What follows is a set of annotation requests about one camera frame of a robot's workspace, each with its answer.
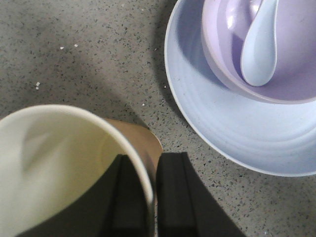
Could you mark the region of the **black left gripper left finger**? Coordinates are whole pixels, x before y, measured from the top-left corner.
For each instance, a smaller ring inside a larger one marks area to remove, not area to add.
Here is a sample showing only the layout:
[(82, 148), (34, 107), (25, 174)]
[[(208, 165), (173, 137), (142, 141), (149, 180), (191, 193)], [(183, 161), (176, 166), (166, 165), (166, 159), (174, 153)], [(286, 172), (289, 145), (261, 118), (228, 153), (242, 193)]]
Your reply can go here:
[(21, 237), (148, 237), (148, 207), (127, 155), (118, 155), (101, 178), (63, 211)]

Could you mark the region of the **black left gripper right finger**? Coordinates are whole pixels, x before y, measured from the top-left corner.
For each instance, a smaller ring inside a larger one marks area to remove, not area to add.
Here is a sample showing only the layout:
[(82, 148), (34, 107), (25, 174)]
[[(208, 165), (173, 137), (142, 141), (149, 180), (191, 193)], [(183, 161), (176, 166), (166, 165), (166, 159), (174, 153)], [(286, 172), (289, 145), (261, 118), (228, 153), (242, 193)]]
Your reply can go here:
[(156, 184), (158, 236), (244, 236), (200, 180), (187, 153), (163, 153)]

